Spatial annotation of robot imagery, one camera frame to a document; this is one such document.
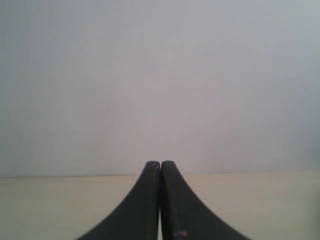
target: black prong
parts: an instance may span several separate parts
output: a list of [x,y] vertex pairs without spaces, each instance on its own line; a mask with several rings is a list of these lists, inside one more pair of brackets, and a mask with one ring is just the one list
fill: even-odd
[[249,240],[201,202],[173,161],[161,165],[159,201],[163,240]]
[[78,240],[156,240],[159,179],[159,162],[147,162],[139,179],[120,205]]

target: black curved object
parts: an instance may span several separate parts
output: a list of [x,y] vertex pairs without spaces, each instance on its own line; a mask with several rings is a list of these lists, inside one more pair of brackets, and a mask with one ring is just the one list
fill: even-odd
[[173,161],[161,166],[160,212],[164,240],[249,240],[201,202]]
[[148,161],[120,205],[78,240],[156,240],[160,164]]

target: beige surface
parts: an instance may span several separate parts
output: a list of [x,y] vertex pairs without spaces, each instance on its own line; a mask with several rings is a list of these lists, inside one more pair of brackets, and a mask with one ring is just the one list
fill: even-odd
[[[1,240],[72,240],[137,176],[0,179]],[[320,239],[320,172],[186,175],[217,215],[254,240]]]

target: black plastic piece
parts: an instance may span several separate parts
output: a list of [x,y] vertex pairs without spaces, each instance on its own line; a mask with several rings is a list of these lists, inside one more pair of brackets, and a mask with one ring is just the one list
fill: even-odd
[[120,205],[78,240],[156,240],[160,164],[149,161]]
[[201,202],[173,161],[161,166],[160,213],[163,240],[249,240]]

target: gray wall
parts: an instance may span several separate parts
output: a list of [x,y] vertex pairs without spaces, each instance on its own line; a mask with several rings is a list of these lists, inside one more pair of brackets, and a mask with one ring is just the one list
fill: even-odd
[[2,0],[0,176],[320,169],[317,0]]

